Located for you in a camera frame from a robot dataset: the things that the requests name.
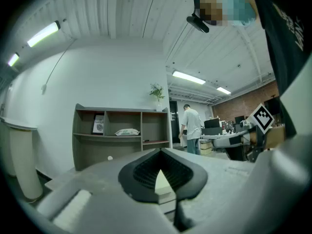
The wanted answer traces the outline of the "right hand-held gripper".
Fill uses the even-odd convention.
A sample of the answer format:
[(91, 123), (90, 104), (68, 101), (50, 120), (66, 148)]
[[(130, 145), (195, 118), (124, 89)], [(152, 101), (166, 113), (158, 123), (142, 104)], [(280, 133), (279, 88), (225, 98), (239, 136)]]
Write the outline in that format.
[(217, 138), (213, 140), (213, 146), (215, 148), (234, 148), (248, 145), (247, 160), (255, 162), (258, 155), (264, 151), (266, 133), (273, 123), (273, 116), (263, 104), (259, 104), (249, 117), (240, 122), (240, 126), (245, 131)]

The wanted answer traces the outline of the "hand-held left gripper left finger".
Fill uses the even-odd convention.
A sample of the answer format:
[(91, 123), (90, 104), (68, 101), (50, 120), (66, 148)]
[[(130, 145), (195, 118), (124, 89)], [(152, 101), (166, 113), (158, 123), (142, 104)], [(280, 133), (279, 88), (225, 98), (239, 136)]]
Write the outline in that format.
[(66, 210), (78, 221), (160, 221), (155, 194), (159, 149), (92, 165), (51, 192), (39, 213), (54, 220)]

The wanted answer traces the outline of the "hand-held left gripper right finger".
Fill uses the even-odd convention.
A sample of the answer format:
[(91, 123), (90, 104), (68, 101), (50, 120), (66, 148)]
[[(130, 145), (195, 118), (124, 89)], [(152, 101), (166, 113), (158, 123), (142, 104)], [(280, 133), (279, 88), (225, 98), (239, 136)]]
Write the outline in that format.
[(198, 156), (168, 148), (168, 152), (202, 167), (207, 182), (193, 199), (180, 202), (182, 226), (187, 231), (242, 231), (248, 219), (245, 184), (252, 163)]

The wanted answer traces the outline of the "grey wooden shelf unit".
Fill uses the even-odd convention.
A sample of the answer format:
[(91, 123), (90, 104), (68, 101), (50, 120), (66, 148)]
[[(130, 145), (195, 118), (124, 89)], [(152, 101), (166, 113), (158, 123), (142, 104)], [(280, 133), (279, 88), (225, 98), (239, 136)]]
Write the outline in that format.
[[(92, 134), (95, 115), (104, 115), (103, 135)], [(138, 136), (116, 136), (120, 129), (137, 129)], [(82, 171), (96, 163), (152, 148), (171, 147), (169, 109), (87, 107), (76, 104), (72, 128), (74, 167)]]

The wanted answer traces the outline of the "cream box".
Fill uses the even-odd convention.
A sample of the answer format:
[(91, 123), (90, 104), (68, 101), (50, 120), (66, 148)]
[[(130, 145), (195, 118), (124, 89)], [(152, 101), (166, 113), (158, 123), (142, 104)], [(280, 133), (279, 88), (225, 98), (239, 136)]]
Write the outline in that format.
[(164, 214), (174, 212), (176, 209), (176, 194), (171, 188), (162, 170), (156, 177), (155, 193), (158, 195), (158, 204)]

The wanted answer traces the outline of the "brown cardboard box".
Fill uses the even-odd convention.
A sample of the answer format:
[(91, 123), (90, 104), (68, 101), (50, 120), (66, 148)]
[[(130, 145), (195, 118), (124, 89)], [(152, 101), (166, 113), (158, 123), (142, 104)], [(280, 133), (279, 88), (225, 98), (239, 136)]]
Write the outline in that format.
[(283, 143), (286, 139), (285, 126), (278, 126), (270, 128), (266, 132), (265, 149), (276, 148), (279, 144)]
[(200, 141), (200, 153), (202, 156), (208, 155), (213, 151), (213, 144), (211, 141), (202, 139)]

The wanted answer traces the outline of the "white wet wipes packet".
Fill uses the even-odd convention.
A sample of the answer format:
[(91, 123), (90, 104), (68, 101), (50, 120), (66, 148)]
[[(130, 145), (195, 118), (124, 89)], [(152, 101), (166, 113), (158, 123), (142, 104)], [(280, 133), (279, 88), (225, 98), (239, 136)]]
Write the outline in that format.
[(138, 136), (140, 135), (140, 131), (137, 129), (120, 129), (117, 132), (115, 132), (116, 136)]

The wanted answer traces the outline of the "black door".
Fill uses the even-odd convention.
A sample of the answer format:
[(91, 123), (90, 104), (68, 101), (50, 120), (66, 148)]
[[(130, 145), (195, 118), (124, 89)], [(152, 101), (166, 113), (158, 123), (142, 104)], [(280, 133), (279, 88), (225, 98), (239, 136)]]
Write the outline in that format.
[(178, 109), (177, 109), (177, 102), (170, 100), (170, 116), (171, 116), (171, 129), (172, 129), (172, 140), (173, 144), (180, 143), (179, 139), (179, 133), (180, 133), (180, 127), (179, 127), (179, 119), (178, 119)]

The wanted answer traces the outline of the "white vase with green plant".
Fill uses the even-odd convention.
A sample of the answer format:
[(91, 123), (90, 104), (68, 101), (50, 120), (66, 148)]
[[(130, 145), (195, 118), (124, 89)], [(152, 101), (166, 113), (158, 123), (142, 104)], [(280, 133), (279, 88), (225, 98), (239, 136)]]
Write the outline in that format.
[(155, 96), (157, 103), (156, 103), (156, 111), (162, 112), (162, 103), (161, 100), (165, 98), (163, 95), (164, 89), (158, 83), (151, 84), (151, 91), (149, 95)]

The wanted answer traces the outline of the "person's black t-shirt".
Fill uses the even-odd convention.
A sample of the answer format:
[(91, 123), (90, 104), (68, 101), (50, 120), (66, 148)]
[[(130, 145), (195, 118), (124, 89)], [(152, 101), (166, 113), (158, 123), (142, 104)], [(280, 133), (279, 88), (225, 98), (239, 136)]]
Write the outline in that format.
[(255, 0), (255, 4), (283, 95), (312, 52), (312, 0)]

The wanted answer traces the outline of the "light blue face mask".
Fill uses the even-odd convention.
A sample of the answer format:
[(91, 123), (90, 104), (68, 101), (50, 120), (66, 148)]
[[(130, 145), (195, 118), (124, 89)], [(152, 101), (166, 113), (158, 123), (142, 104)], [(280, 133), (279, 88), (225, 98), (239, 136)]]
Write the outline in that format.
[(233, 26), (249, 26), (256, 13), (248, 0), (222, 0), (222, 16)]

